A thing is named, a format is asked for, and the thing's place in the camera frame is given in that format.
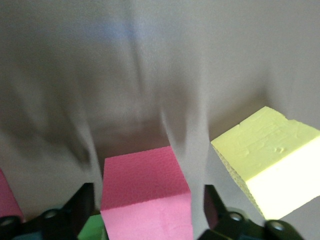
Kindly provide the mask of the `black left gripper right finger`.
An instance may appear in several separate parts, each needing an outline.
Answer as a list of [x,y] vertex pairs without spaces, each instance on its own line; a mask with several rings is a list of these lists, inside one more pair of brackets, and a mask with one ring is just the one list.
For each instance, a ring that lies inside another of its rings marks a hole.
[[209,226],[202,240],[302,240],[289,223],[267,220],[260,226],[239,210],[227,209],[213,185],[204,186],[204,213]]

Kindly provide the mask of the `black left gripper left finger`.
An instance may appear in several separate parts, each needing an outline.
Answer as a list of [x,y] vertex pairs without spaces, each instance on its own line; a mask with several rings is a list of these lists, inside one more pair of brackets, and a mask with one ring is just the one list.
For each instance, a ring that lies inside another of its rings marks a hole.
[[84,183],[61,208],[51,208],[22,222],[18,215],[0,218],[2,240],[77,240],[95,209],[94,184]]

